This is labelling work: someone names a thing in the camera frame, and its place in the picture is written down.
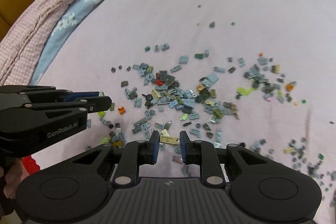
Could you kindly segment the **tan brick plate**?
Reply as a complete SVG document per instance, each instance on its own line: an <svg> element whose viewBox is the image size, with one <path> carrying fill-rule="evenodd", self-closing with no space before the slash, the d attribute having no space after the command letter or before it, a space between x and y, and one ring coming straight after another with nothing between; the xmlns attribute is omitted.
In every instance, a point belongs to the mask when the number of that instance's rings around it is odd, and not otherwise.
<svg viewBox="0 0 336 224"><path fill-rule="evenodd" d="M169 144L169 145L179 145L179 138L171 137L171 136L160 136L159 141L163 144Z"/></svg>

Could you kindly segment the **small orange clip brick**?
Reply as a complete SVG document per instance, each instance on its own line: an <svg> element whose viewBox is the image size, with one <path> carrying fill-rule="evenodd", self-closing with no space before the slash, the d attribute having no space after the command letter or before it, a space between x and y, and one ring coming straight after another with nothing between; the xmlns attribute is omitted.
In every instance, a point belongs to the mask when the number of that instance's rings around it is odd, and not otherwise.
<svg viewBox="0 0 336 224"><path fill-rule="evenodd" d="M117 110L118 110L118 112L119 112L120 115L123 115L123 114L126 113L126 110L125 110L125 108L123 106L119 107Z"/></svg>

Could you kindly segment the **red mat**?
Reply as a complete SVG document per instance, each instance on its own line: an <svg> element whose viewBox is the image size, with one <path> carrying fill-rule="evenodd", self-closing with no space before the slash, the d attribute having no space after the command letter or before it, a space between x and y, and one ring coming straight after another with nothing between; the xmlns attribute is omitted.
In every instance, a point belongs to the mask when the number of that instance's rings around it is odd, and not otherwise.
<svg viewBox="0 0 336 224"><path fill-rule="evenodd" d="M37 164L32 156L26 156L22 159L22 164L29 175L35 174L41 170L41 167Z"/></svg>

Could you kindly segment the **pink checked quilt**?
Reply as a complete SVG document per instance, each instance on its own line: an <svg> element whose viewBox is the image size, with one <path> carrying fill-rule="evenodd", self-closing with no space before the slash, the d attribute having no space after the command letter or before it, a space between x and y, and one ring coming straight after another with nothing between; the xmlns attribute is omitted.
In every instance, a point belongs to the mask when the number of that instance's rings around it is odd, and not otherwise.
<svg viewBox="0 0 336 224"><path fill-rule="evenodd" d="M75 0L35 0L1 41L1 85L27 85L54 26Z"/></svg>

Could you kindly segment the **lime green brick piece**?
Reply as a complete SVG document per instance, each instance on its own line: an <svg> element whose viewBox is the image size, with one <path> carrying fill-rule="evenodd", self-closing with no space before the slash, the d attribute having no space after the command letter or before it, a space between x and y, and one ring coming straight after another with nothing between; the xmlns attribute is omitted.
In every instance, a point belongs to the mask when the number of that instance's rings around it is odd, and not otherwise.
<svg viewBox="0 0 336 224"><path fill-rule="evenodd" d="M245 89L243 87L239 87L239 88L236 89L236 92L243 95L243 96L248 96L255 90L256 90L256 88Z"/></svg>

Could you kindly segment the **grey square brick plate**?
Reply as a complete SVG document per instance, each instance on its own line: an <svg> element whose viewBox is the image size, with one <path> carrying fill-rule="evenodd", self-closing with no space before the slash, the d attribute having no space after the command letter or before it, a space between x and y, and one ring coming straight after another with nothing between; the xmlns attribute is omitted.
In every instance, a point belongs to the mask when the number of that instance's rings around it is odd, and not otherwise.
<svg viewBox="0 0 336 224"><path fill-rule="evenodd" d="M213 84L217 82L217 80L219 79L219 77L215 74L215 73L211 73L210 75L207 76L207 78L209 79L210 82L212 82Z"/></svg>

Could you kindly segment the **green brick plate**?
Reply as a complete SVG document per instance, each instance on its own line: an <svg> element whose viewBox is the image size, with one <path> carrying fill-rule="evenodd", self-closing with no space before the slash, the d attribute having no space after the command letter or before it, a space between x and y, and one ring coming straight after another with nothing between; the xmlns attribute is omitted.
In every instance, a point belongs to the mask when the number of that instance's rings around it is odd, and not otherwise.
<svg viewBox="0 0 336 224"><path fill-rule="evenodd" d="M203 58L204 58L204 54L202 54L202 53L196 53L196 54L194 55L194 57L195 57L196 59L203 59Z"/></svg>

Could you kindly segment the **orange round brick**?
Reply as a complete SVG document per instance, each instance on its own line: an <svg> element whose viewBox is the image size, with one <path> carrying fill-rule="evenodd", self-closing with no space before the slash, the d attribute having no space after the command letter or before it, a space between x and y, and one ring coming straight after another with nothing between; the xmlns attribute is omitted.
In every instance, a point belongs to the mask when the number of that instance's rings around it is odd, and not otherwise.
<svg viewBox="0 0 336 224"><path fill-rule="evenodd" d="M294 86L292 84L287 84L285 88L287 92L291 92L294 89Z"/></svg>

